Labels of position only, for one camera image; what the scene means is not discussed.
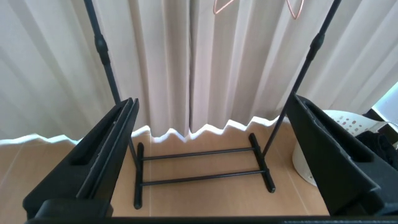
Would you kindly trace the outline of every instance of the beige curtain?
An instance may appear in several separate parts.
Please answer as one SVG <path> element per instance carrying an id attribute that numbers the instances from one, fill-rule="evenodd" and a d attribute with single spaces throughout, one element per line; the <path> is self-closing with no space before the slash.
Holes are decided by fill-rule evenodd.
<path id="1" fill-rule="evenodd" d="M 331 2 L 306 0 L 296 21 L 283 0 L 235 0 L 217 16 L 212 0 L 94 5 L 121 98 L 140 99 L 136 128 L 160 136 L 275 118 Z M 84 136 L 113 98 L 83 1 L 1 1 L 0 21 L 0 139 Z M 396 0 L 343 1 L 298 93 L 366 112 L 398 81 L 397 21 Z"/>

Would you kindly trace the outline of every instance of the laundry basket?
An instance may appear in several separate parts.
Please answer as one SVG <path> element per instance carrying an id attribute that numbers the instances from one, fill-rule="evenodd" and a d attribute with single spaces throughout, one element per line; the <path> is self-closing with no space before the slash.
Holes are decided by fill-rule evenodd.
<path id="1" fill-rule="evenodd" d="M 375 133 L 386 124 L 385 121 L 375 121 L 346 111 L 325 110 L 324 112 L 353 136 L 357 136 L 365 131 Z M 301 177 L 308 183 L 317 186 L 299 143 L 296 144 L 293 152 L 293 165 Z"/>

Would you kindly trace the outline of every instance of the horizontal black bar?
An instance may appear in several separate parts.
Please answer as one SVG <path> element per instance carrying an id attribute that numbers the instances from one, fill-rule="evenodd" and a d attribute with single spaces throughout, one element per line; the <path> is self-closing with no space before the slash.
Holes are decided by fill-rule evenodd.
<path id="1" fill-rule="evenodd" d="M 263 170 L 252 170 L 252 171 L 244 171 L 244 172 L 233 172 L 229 174 L 215 174 L 215 175 L 204 175 L 199 177 L 186 177 L 186 178 L 179 178 L 179 179 L 171 179 L 171 180 L 156 180 L 151 182 L 143 182 L 142 186 L 149 186 L 149 185 L 159 185 L 159 184 L 172 184 L 172 183 L 181 183 L 181 182 L 188 182 L 194 180 L 207 180 L 207 179 L 215 179 L 215 178 L 222 178 L 222 177 L 234 177 L 239 175 L 249 175 L 249 174 L 261 174 L 265 171 Z"/>
<path id="2" fill-rule="evenodd" d="M 241 149 L 223 149 L 223 150 L 215 150 L 215 151 L 207 151 L 207 152 L 192 152 L 192 153 L 183 153 L 183 154 L 172 154 L 166 156 L 150 156 L 142 158 L 143 161 L 155 160 L 155 159 L 170 159 L 170 158 L 179 158 L 179 157 L 188 157 L 188 156 L 203 156 L 203 155 L 212 155 L 219 153 L 228 153 L 228 152 L 244 152 L 254 150 L 253 147 L 246 147 Z"/>

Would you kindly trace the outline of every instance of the curtain fold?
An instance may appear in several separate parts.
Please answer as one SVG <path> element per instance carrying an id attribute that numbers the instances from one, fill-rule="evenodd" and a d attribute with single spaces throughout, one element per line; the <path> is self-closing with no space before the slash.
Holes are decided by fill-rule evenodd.
<path id="1" fill-rule="evenodd" d="M 274 119 L 332 0 L 306 0 L 297 20 L 283 0 L 235 0 L 216 16 L 210 0 L 93 2 L 119 94 L 140 99 L 136 129 L 161 136 Z M 0 139 L 82 138 L 114 105 L 83 1 L 0 5 Z M 396 21 L 396 0 L 342 1 L 299 95 L 367 112 L 398 81 Z"/>

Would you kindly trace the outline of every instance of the brown tile floor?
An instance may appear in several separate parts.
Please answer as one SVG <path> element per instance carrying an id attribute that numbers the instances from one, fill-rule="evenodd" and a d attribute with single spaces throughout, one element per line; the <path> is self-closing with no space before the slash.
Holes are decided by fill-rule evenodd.
<path id="1" fill-rule="evenodd" d="M 255 133 L 264 147 L 271 127 L 251 123 L 246 131 L 226 127 L 222 135 L 205 131 L 183 142 L 171 134 L 155 142 L 150 132 L 133 138 L 142 142 L 145 156 L 197 152 L 250 146 Z M 143 206 L 135 210 L 135 168 L 127 151 L 114 191 L 114 216 L 236 216 L 236 215 L 326 215 L 318 189 L 294 170 L 292 152 L 296 143 L 289 124 L 283 124 L 267 157 L 277 187 L 270 194 L 260 175 L 246 175 L 181 184 L 144 187 Z M 23 198 L 73 148 L 68 141 L 46 144 L 40 141 L 0 146 L 0 223 L 23 223 Z M 252 152 L 187 157 L 144 163 L 144 181 L 208 175 L 257 169 Z"/>

